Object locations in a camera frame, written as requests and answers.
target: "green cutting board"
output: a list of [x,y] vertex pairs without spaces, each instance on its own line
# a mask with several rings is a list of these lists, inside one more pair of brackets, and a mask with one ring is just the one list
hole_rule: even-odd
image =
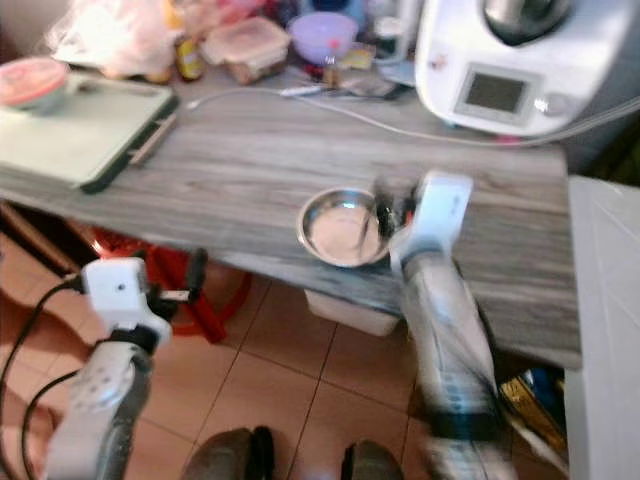
[[0,167],[99,191],[177,103],[169,87],[71,72],[63,101],[48,114],[0,108]]

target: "kitchen counter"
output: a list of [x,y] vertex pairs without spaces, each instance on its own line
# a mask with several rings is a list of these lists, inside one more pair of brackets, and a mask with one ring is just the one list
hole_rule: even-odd
[[[282,76],[260,86],[294,82]],[[189,100],[236,87],[214,72],[178,90]],[[400,128],[487,138],[448,129],[412,94],[397,103],[326,101]],[[229,265],[398,314],[398,283],[388,264],[356,270],[325,265],[298,243],[296,218],[321,190],[369,188],[376,176],[405,187],[431,168],[475,180],[454,254],[498,346],[579,367],[566,166],[557,147],[436,143],[295,100],[247,93],[182,110],[178,128],[156,155],[142,168],[125,170],[102,193],[85,195],[2,170],[0,197],[151,242],[203,246]]]

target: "plastic bag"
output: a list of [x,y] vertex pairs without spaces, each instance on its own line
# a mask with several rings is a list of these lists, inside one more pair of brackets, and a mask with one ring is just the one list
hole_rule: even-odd
[[112,75],[156,74],[173,63],[179,31],[169,28],[163,0],[71,0],[45,37],[58,60]]

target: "white kitchen appliance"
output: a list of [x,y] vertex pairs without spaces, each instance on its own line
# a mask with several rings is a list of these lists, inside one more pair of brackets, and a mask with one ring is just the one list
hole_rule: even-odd
[[527,15],[544,19],[554,0],[430,0],[416,51],[425,106],[448,122],[515,136],[546,134],[574,120],[604,81],[638,6],[555,1],[564,8],[556,25],[527,37],[535,25]]

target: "metal bowl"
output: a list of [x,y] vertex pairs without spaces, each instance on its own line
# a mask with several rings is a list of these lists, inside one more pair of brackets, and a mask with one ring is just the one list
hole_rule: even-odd
[[355,188],[327,190],[309,200],[298,217],[298,240],[312,255],[338,267],[375,263],[388,252],[387,240],[378,234],[373,195]]

